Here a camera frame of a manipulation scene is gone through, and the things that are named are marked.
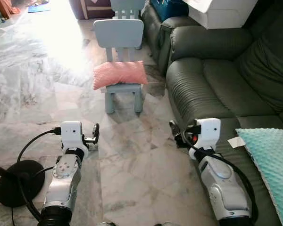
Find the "blue suitcase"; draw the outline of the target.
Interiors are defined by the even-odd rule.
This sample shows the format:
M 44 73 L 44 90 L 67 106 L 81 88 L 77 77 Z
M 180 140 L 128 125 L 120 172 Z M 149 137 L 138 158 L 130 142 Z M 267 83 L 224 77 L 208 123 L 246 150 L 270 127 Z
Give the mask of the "blue suitcase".
M 189 6 L 183 0 L 150 0 L 161 22 L 174 16 L 187 16 Z

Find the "white drawer box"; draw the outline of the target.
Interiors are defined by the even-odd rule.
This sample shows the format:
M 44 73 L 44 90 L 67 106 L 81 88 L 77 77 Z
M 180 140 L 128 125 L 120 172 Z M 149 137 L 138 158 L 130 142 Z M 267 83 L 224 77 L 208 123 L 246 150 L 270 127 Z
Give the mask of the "white drawer box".
M 183 0 L 189 17 L 206 29 L 241 28 L 258 0 Z

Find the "light blue children's chair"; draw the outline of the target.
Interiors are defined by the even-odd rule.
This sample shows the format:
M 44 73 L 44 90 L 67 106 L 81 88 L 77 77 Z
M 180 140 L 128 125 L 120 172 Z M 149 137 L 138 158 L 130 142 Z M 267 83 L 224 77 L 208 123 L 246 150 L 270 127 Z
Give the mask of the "light blue children's chair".
M 101 48 L 105 48 L 106 62 L 136 62 L 134 52 L 142 41 L 133 40 L 131 36 L 127 37 L 124 33 L 115 33 L 111 31 L 110 23 L 113 19 L 102 19 L 93 23 L 93 30 Z M 118 82 L 117 84 L 104 87 L 105 92 L 105 112 L 114 113 L 114 95 L 116 93 L 133 94 L 133 110 L 140 114 L 143 112 L 143 84 L 132 82 Z
M 140 11 L 146 0 L 110 0 L 116 17 L 110 23 L 112 32 L 131 36 L 133 40 L 143 40 L 143 22 L 140 20 Z

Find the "blue floor mat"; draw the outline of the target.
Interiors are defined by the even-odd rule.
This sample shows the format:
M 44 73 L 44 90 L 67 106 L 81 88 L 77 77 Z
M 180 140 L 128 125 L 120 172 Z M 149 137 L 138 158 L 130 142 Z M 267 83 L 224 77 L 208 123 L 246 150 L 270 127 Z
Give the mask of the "blue floor mat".
M 50 10 L 51 10 L 51 3 L 49 2 L 39 5 L 28 6 L 27 8 L 28 13 L 38 13 L 38 12 L 45 12 Z

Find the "black round stand base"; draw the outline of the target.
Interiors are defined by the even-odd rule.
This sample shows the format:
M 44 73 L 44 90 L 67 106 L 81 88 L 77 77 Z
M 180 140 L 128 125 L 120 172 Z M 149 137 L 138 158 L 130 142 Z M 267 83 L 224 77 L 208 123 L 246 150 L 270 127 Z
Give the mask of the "black round stand base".
M 45 175 L 37 174 L 43 169 L 34 160 L 21 160 L 8 169 L 0 166 L 0 203 L 15 208 L 26 204 L 22 194 L 35 198 L 44 186 Z

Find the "teal dotted pillow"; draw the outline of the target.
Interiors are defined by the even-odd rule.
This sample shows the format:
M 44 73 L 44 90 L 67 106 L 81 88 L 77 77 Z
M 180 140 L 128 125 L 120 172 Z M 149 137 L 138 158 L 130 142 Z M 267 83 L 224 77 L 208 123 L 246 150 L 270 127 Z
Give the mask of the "teal dotted pillow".
M 235 129 L 231 147 L 244 146 L 258 168 L 283 226 L 283 129 Z

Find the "orange cloth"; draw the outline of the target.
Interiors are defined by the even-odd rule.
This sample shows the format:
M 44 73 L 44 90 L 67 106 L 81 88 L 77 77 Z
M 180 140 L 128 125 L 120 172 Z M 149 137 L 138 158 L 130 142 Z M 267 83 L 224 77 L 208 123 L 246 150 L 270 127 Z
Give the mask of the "orange cloth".
M 11 0 L 0 0 L 0 15 L 4 19 L 10 19 L 12 15 L 18 15 L 20 9 L 12 6 Z

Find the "purple sofa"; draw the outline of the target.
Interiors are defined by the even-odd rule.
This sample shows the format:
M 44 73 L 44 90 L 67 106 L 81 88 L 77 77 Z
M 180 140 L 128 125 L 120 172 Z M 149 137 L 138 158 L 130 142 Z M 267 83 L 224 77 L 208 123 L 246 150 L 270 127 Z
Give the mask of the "purple sofa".
M 68 0 L 73 15 L 78 20 L 112 18 L 115 12 L 110 0 Z

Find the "pink dotted pillow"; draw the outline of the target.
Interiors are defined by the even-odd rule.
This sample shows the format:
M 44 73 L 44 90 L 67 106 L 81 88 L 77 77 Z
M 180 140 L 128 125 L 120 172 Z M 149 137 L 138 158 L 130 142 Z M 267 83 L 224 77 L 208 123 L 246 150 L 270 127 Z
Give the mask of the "pink dotted pillow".
M 94 90 L 120 82 L 148 84 L 143 62 L 105 62 L 94 67 Z

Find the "dark green leather sofa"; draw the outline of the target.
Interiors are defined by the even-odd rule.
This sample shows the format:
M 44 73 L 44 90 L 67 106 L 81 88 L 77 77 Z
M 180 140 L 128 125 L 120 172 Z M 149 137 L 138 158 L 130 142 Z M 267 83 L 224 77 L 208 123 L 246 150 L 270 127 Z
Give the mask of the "dark green leather sofa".
M 283 0 L 258 0 L 243 28 L 183 26 L 170 40 L 165 77 L 176 124 L 218 118 L 216 152 L 249 179 L 256 226 L 283 226 L 249 153 L 228 143 L 237 129 L 283 129 Z

